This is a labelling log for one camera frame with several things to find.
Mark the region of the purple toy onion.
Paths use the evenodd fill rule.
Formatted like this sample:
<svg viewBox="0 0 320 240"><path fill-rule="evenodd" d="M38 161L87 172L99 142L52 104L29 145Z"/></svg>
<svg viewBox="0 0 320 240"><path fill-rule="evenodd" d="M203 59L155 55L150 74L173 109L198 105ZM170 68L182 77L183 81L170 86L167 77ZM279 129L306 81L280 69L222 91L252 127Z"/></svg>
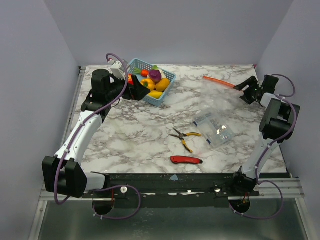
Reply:
<svg viewBox="0 0 320 240"><path fill-rule="evenodd" d="M151 69L148 72L148 78L154 81L155 83L158 83L162 80L162 73L158 69Z"/></svg>

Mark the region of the clear orange-zip bag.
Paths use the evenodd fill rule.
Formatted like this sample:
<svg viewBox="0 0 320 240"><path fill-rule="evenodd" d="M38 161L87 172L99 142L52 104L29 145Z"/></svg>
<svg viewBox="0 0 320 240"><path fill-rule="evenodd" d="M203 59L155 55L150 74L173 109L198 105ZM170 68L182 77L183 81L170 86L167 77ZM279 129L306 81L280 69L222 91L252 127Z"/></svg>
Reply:
<svg viewBox="0 0 320 240"><path fill-rule="evenodd" d="M222 113L246 108L247 104L240 99L243 91L234 89L236 85L226 80L203 76L199 98L200 109L213 109Z"/></svg>

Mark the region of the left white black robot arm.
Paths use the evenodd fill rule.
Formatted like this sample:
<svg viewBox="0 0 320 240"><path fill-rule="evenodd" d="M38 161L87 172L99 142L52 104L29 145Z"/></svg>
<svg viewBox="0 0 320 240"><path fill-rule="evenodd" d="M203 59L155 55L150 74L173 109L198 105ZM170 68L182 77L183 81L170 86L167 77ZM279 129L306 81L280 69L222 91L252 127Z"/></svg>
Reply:
<svg viewBox="0 0 320 240"><path fill-rule="evenodd" d="M46 156L42 161L47 192L74 198L80 198L89 191L94 191L101 198L110 194L111 185L106 174L85 173L81 164L91 139L107 118L112 104L120 98L140 101L151 92L136 75L131 79L132 84L106 69L92 73L91 90L81 105L76 126L55 155Z"/></svg>

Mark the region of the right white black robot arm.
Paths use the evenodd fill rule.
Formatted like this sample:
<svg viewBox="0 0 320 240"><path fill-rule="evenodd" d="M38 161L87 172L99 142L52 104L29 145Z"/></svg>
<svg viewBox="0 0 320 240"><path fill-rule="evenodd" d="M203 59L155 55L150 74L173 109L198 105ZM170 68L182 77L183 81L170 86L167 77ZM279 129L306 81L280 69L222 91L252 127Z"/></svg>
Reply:
<svg viewBox="0 0 320 240"><path fill-rule="evenodd" d="M293 90L291 94L275 94L280 77L291 84ZM291 138L300 106L288 101L288 98L295 95L296 87L290 78L282 74L265 75L262 84L252 76L233 89L243 92L240 98L245 103L250 105L257 102L265 107L259 125L259 140L249 159L233 174L230 183L230 191L236 196L241 196L251 193L260 184L261 171L273 151Z"/></svg>

